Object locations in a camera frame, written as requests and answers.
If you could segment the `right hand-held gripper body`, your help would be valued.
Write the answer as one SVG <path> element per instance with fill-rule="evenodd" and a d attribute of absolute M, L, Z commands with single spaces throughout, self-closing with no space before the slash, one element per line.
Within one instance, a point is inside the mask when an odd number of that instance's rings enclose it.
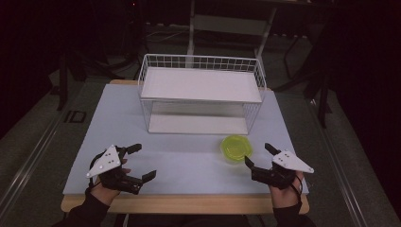
<path fill-rule="evenodd" d="M 313 173 L 314 169 L 294 153 L 280 150 L 279 154 L 272 155 L 270 169 L 261 168 L 260 172 L 251 172 L 251 178 L 260 183 L 285 189 L 291 186 L 297 171 Z"/>

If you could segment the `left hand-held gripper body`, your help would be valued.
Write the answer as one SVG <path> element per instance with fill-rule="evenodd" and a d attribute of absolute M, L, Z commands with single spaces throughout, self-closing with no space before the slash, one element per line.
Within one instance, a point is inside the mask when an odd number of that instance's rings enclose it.
<path fill-rule="evenodd" d="M 126 154 L 126 148 L 111 145 L 96 155 L 86 173 L 89 185 L 94 186 L 94 177 L 98 177 L 104 187 L 137 195 L 143 183 L 141 179 L 128 176 L 122 169 Z"/>

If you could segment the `person's left hand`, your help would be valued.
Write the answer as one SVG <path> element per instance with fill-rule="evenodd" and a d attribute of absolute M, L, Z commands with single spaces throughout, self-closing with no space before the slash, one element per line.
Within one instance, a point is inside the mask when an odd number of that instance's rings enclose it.
<path fill-rule="evenodd" d="M 96 178 L 96 182 L 90 193 L 103 204 L 110 206 L 113 200 L 120 194 L 120 191 L 104 187 L 101 180 Z"/>

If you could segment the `person's right hand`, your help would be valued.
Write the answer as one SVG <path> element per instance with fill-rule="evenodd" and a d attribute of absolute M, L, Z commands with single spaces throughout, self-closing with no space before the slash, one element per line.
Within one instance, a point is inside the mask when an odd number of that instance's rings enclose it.
<path fill-rule="evenodd" d="M 270 186 L 269 190 L 271 193 L 271 202 L 273 208 L 286 208 L 294 206 L 301 200 L 303 192 L 302 180 L 304 174 L 301 171 L 296 172 L 296 177 L 288 188 L 279 189 L 274 186 Z"/>

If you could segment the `yellow-green plastic bowl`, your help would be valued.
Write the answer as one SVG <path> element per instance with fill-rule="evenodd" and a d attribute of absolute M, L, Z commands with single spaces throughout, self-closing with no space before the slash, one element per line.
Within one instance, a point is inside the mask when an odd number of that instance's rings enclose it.
<path fill-rule="evenodd" d="M 240 163 L 244 161 L 244 157 L 250 157 L 253 154 L 253 147 L 246 136 L 229 135 L 225 137 L 220 145 L 220 151 L 229 163 Z"/>

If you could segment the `light grey table mat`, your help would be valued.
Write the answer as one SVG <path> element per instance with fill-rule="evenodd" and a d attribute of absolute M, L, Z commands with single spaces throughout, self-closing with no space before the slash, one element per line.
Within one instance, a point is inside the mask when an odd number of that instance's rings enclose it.
<path fill-rule="evenodd" d="M 253 181 L 244 163 L 226 161 L 219 149 L 223 139 L 222 135 L 149 133 L 137 88 L 108 84 L 63 193 L 77 195 L 84 191 L 90 163 L 104 149 L 139 143 L 142 149 L 128 157 L 125 167 L 134 176 L 156 172 L 155 179 L 140 190 L 142 195 L 267 194 L 268 187 Z"/>

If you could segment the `black floor plate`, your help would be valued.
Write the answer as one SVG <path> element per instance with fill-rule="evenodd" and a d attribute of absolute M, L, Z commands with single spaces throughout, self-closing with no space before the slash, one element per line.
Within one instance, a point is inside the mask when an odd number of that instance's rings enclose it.
<path fill-rule="evenodd" d="M 86 112 L 69 111 L 64 118 L 64 123 L 83 123 L 87 116 Z"/>

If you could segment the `black metal stand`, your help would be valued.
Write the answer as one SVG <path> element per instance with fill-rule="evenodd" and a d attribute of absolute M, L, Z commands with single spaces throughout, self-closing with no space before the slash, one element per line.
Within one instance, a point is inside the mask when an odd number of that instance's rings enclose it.
<path fill-rule="evenodd" d="M 273 91 L 283 92 L 291 87 L 296 86 L 297 84 L 307 81 L 307 85 L 303 91 L 303 96 L 306 99 L 313 100 L 316 95 L 320 95 L 317 117 L 321 126 L 325 129 L 326 128 L 325 113 L 328 107 L 327 96 L 328 96 L 329 74 L 324 72 L 322 69 L 308 69 L 306 61 L 293 75 L 290 74 L 288 68 L 288 61 L 287 61 L 288 54 L 293 48 L 293 46 L 297 44 L 297 42 L 300 39 L 301 36 L 295 36 L 291 45 L 284 54 L 283 64 L 285 66 L 286 75 L 289 79 L 289 82 L 280 85 L 276 88 L 273 88 Z"/>
<path fill-rule="evenodd" d="M 84 81 L 86 79 L 86 73 L 83 69 L 84 63 L 106 78 L 122 79 L 122 77 L 112 73 L 106 67 L 101 66 L 83 53 L 76 50 L 66 51 L 60 55 L 59 59 L 59 84 L 52 90 L 53 94 L 59 96 L 58 111 L 61 111 L 68 101 L 68 72 L 71 72 L 76 80 Z"/>

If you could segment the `metal floor rail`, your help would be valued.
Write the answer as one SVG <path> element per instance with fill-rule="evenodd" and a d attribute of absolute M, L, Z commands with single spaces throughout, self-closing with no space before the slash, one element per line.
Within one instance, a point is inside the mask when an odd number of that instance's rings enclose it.
<path fill-rule="evenodd" d="M 357 202 L 357 198 L 355 193 L 347 179 L 347 176 L 343 170 L 340 159 L 338 157 L 337 151 L 333 145 L 333 142 L 330 138 L 329 133 L 326 129 L 321 126 L 321 123 L 318 119 L 315 120 L 320 132 L 323 136 L 323 140 L 325 142 L 325 146 L 329 155 L 330 165 L 333 168 L 334 175 L 336 177 L 336 181 L 340 188 L 340 192 L 342 194 L 343 200 L 347 206 L 348 213 L 351 216 L 352 221 L 354 222 L 355 227 L 368 227 L 365 217 L 363 216 L 359 204 Z"/>
<path fill-rule="evenodd" d="M 0 197 L 0 223 L 7 219 L 9 211 L 18 200 L 18 197 L 24 190 L 38 163 L 42 160 L 49 143 L 53 139 L 54 134 L 65 115 L 66 111 L 56 112 L 56 115 L 51 119 L 34 149 L 29 153 L 26 161 L 14 175 L 5 193 Z"/>

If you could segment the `white metal frame stand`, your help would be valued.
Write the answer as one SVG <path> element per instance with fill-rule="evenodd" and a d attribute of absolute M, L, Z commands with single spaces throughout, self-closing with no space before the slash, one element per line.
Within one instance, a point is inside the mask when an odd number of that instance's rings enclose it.
<path fill-rule="evenodd" d="M 240 19 L 213 15 L 197 14 L 195 11 L 196 0 L 191 0 L 189 17 L 189 43 L 187 55 L 193 55 L 195 49 L 194 36 L 196 30 L 222 32 L 230 34 L 253 35 L 261 38 L 260 45 L 254 50 L 255 57 L 263 63 L 262 54 L 270 35 L 273 19 L 277 8 L 272 8 L 266 21 Z"/>

